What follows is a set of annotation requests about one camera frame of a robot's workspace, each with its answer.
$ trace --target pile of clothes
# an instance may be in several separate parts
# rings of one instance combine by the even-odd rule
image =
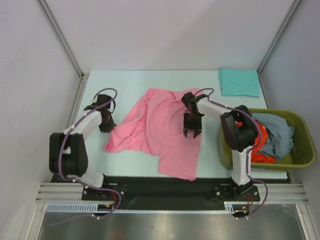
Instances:
[[[268,113],[252,113],[262,133],[261,144],[252,150],[252,163],[275,164],[293,148],[294,128],[280,116]]]

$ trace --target pink cloth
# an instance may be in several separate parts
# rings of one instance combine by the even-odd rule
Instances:
[[[110,134],[105,150],[109,153],[124,149],[159,155],[158,172],[180,179],[195,180],[201,135],[183,133],[186,107],[183,92],[151,88],[123,122]]]

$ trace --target white table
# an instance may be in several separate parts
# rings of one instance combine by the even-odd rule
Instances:
[[[112,114],[116,124],[121,123],[136,102],[149,88],[171,91],[183,91],[192,88],[214,88],[211,95],[215,101],[228,106],[246,105],[249,108],[266,108],[261,92],[259,98],[246,96],[221,96],[218,71],[92,71],[89,75],[77,119],[83,109],[92,103],[96,92],[103,88],[115,88],[118,91],[116,109]],[[217,132],[220,123],[208,116],[202,118],[202,140],[197,164],[197,178],[229,178],[232,171],[225,169],[219,161]],[[104,150],[109,134],[101,133],[97,128],[86,140],[89,164],[107,176],[121,177],[168,177],[157,172],[159,157],[140,151],[124,150],[107,153]],[[254,178],[286,179],[287,174],[280,171],[254,169]]]

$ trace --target orange cloth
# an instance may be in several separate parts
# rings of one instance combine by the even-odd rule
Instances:
[[[240,126],[242,126],[242,123],[237,122],[236,125],[238,127],[240,127]],[[268,133],[267,133],[267,130],[265,129],[265,127],[263,125],[261,125],[260,123],[258,123],[258,126],[261,130],[261,133],[262,133],[262,140],[261,140],[260,145],[252,150],[251,162],[252,163],[261,163],[261,164],[275,164],[276,158],[274,156],[266,156],[266,155],[258,152],[265,145],[266,140],[268,138]],[[256,137],[256,139],[254,141],[254,146],[258,145],[258,143],[259,143],[259,136]]]

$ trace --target laundry basket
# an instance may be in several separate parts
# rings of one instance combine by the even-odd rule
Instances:
[[[289,171],[293,169],[305,168],[310,166],[315,160],[315,148],[310,138],[305,121],[295,114],[287,110],[260,109],[250,108],[251,113],[274,114],[286,120],[289,126],[294,128],[293,148],[282,160],[277,163],[257,163],[252,162],[252,168],[273,170],[273,171]],[[222,165],[227,169],[232,169],[232,152],[225,142],[222,127],[218,131],[218,154]]]

